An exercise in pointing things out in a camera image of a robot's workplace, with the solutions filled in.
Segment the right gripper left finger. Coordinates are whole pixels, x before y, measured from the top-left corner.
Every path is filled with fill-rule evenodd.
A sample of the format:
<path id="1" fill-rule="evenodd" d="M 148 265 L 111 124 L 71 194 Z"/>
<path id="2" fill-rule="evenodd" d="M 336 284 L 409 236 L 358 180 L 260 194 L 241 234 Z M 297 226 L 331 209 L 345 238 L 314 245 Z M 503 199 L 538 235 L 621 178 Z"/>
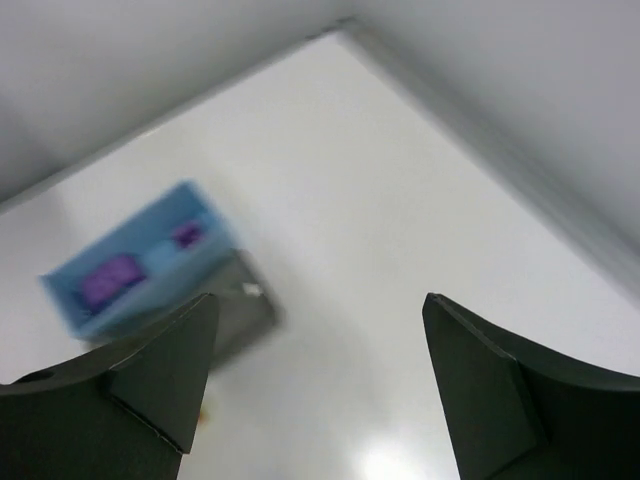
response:
<path id="1" fill-rule="evenodd" d="M 2 478 L 176 478 L 218 317 L 217 298 L 202 294 L 133 335 L 2 385 Z"/>

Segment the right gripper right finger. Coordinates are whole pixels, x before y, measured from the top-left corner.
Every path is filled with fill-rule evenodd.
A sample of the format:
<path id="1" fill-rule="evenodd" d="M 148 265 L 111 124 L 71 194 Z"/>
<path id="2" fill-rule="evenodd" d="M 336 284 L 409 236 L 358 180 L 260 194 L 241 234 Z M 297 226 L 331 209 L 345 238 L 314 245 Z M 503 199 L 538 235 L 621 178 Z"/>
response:
<path id="1" fill-rule="evenodd" d="M 440 294 L 423 323 L 463 479 L 636 479 L 639 380 L 505 330 Z"/>

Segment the purple round lego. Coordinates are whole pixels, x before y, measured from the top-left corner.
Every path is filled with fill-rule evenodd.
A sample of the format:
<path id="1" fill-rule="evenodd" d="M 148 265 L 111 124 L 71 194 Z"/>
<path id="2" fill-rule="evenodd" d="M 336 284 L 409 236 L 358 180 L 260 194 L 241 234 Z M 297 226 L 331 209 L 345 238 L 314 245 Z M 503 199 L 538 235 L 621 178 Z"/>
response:
<path id="1" fill-rule="evenodd" d="M 188 221 L 178 226 L 171 235 L 180 249 L 188 249 L 203 239 L 206 228 L 198 221 Z"/>
<path id="2" fill-rule="evenodd" d="M 145 279 L 146 274 L 135 256 L 119 254 L 82 279 L 82 299 L 90 311 L 101 311 L 126 290 Z"/>

